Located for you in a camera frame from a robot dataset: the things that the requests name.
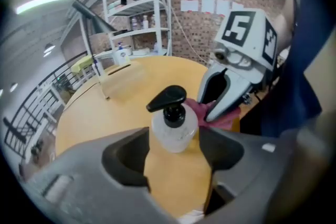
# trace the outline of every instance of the clear plastic bottle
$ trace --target clear plastic bottle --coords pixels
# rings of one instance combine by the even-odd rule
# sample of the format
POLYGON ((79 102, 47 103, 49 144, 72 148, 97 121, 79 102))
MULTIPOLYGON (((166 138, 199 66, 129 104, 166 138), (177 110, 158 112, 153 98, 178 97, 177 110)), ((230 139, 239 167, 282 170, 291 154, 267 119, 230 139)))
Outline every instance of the clear plastic bottle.
POLYGON ((147 15, 143 15, 143 29, 148 29, 147 15))
POLYGON ((198 128, 196 113, 183 104, 185 99, 182 87, 169 86, 147 105, 149 112, 156 111, 152 118, 154 135, 172 153, 184 151, 198 128))
POLYGON ((132 30, 138 30, 138 21, 136 20, 135 17, 132 18, 132 30))
POLYGON ((154 14, 151 17, 151 28, 155 28, 155 16, 154 16, 154 14))

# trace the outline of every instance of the shelf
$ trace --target shelf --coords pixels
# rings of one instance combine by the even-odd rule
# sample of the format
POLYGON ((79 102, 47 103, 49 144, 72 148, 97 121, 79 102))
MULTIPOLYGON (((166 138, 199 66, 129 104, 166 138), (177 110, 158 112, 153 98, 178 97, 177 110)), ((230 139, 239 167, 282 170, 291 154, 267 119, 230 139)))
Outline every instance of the shelf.
POLYGON ((157 52, 151 51, 149 54, 146 54, 146 55, 129 55, 129 58, 132 60, 132 59, 136 59, 136 58, 166 55, 166 54, 167 54, 167 49, 162 48, 162 53, 161 54, 158 54, 157 52))
MULTIPOLYGON (((117 36, 113 36, 111 40, 116 40, 119 38, 123 37, 130 37, 130 36, 135 36, 135 35, 141 35, 141 34, 146 34, 146 33, 154 33, 156 32, 157 28, 148 28, 148 29, 141 29, 141 30, 135 30, 135 31, 130 31, 124 34, 120 34, 117 36)), ((168 31, 168 28, 160 28, 161 31, 168 31)))
POLYGON ((97 58, 97 59, 113 58, 113 50, 103 51, 99 54, 95 54, 94 57, 97 58))
MULTIPOLYGON (((164 5, 161 1, 159 1, 159 5, 160 9, 164 9, 164 5)), ((108 16, 134 16, 152 11, 154 11, 154 0, 137 0, 122 8, 109 11, 108 16)))

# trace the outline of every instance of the human arm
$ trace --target human arm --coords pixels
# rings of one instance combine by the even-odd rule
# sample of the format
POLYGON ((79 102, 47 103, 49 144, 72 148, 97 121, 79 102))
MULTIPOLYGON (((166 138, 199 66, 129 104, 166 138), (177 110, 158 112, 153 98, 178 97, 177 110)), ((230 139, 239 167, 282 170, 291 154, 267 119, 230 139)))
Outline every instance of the human arm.
POLYGON ((274 20, 274 29, 278 34, 277 54, 286 49, 292 39, 294 27, 294 0, 285 0, 281 13, 274 20))

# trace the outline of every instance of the paper sign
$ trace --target paper sign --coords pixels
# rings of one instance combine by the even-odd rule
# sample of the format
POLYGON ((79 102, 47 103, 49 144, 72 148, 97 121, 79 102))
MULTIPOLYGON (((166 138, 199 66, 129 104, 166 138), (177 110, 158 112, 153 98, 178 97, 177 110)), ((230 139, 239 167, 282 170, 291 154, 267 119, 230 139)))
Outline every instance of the paper sign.
POLYGON ((212 14, 215 12, 215 0, 202 0, 202 12, 212 14))
POLYGON ((182 12, 198 12, 198 0, 181 0, 182 12))
POLYGON ((232 9, 233 10, 242 10, 243 8, 244 8, 243 4, 232 2, 232 9))
POLYGON ((230 0, 217 0, 216 14, 227 16, 230 10, 230 0))

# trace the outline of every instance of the white shelving unit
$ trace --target white shelving unit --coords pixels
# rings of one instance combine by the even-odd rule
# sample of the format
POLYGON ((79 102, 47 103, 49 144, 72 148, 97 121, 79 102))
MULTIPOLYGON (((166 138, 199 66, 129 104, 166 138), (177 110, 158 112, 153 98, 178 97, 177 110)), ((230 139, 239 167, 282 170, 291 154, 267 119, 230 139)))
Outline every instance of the white shelving unit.
MULTIPOLYGON (((114 16, 128 16, 133 17, 145 13, 153 12, 155 19, 155 27, 148 29, 141 29, 130 31, 124 34, 114 36, 113 33, 109 33, 109 39, 112 50, 115 48, 114 41, 134 35, 141 35, 146 33, 155 33, 156 42, 158 45, 158 52, 151 52, 145 56, 152 55, 171 55, 172 54, 172 13, 171 13, 171 0, 137 0, 130 4, 127 4, 119 9, 108 10, 107 0, 103 1, 104 18, 107 23, 113 21, 114 16), (167 28, 161 27, 160 11, 164 10, 167 13, 167 28), (168 45, 167 49, 162 48, 162 32, 167 32, 168 45)), ((130 56, 131 59, 145 56, 130 56)))

